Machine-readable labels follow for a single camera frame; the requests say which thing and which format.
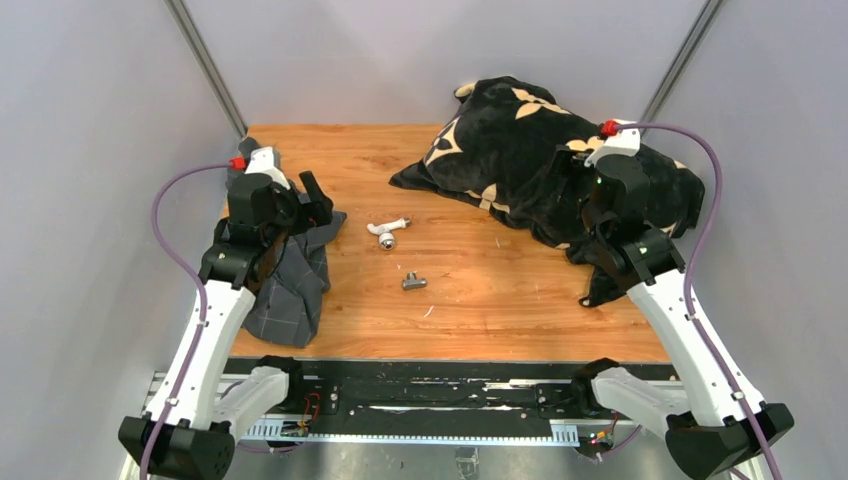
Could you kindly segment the white plastic water faucet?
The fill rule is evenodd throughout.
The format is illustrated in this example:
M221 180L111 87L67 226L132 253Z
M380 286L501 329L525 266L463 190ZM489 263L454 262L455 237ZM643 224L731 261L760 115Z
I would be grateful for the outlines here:
M384 251L390 251L396 246L396 239L393 234L395 230L408 228L412 224L412 220L408 217L402 217L398 220L387 222L379 225L369 223L366 226L367 231L377 237L377 243Z

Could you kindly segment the metal tee pipe fitting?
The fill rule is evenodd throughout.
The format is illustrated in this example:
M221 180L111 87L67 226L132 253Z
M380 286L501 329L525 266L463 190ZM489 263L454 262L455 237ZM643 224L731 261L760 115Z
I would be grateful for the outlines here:
M419 278L415 272L409 272L401 283L402 289L404 291L425 288L427 285L427 279Z

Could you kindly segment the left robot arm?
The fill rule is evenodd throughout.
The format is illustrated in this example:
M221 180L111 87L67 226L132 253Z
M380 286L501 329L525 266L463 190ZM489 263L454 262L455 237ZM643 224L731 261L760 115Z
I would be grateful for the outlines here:
M299 362L266 357L219 396L238 331L261 288L282 263L289 238L329 224L333 202L314 175L305 190L281 173L242 173L227 192L229 214L215 226L199 268L166 253L196 286L195 305L162 386L139 416L123 419L118 438L142 479L222 479L244 434L269 409L298 411L306 400Z

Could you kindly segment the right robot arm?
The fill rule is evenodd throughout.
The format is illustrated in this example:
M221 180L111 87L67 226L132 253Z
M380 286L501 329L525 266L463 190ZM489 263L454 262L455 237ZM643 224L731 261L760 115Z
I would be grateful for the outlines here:
M645 216L650 180L624 155L594 164L581 215L603 271L649 321L683 389L660 389L609 359L589 364L571 390L574 408L595 417L613 410L661 438L679 469L708 479L766 454L795 422L768 403L738 368L685 284L685 263L670 237Z

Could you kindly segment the grey checked cloth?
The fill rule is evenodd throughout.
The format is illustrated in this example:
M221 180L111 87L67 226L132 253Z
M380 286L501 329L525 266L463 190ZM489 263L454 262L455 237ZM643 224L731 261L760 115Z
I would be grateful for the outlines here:
M258 230L230 225L228 188L246 174L250 154L259 148L257 141L246 138L239 146L240 157L230 162L226 214L216 232L223 244L222 253L215 257L223 265L217 284L231 288L238 300L233 319L253 337L303 348L319 330L323 296L330 288L327 246L337 238L346 215L334 207L329 225L311 223L305 232L288 232L273 225ZM300 178L293 181L285 176L306 203Z

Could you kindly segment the black floral plush blanket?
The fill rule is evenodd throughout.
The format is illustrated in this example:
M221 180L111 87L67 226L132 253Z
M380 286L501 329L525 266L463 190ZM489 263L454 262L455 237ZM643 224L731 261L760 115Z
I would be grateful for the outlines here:
M603 143L600 125L560 106L547 89L512 76L479 79L453 95L455 114L390 185L465 202L564 250L569 262L591 265L589 289L579 301L585 308L624 296L599 263L581 218L597 184L585 159Z

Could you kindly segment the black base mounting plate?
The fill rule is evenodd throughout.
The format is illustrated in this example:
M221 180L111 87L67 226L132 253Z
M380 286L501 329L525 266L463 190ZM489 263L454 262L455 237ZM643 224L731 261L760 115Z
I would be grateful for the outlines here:
M637 421L582 405L580 363L307 360L301 383L249 428L251 440L582 445Z

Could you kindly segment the right aluminium frame post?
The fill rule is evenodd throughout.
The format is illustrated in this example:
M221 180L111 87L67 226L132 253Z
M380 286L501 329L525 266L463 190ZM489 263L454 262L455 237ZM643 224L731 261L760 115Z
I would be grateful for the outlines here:
M640 116L641 121L655 122L657 120L725 3L725 0L702 2L698 14L644 108Z

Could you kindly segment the aluminium frame post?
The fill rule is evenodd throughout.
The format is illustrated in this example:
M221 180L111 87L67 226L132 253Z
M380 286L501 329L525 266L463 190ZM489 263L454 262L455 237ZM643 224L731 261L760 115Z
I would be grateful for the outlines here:
M702 2L698 14L644 108L640 116L641 121L655 122L657 120L725 3L725 0Z
M207 79L228 122L239 137L244 137L247 134L248 125L228 89L204 41L203 35L192 17L187 3L183 0L165 0L164 3L168 7L200 70Z

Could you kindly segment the left aluminium frame post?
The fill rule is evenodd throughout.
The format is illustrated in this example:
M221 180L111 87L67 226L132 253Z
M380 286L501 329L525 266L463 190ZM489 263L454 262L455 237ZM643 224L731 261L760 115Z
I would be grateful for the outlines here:
M165 0L164 3L168 7L200 70L207 79L228 122L239 137L244 137L247 134L248 125L228 89L204 41L203 35L192 17L187 3L183 0Z

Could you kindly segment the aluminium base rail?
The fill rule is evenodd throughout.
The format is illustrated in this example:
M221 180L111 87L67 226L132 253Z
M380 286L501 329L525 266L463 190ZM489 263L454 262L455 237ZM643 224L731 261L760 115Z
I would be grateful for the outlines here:
M220 479L238 442L542 444L587 449L583 420L656 435L689 478L757 456L771 407L725 374L601 359L574 363L227 360L172 371L122 445L147 471Z

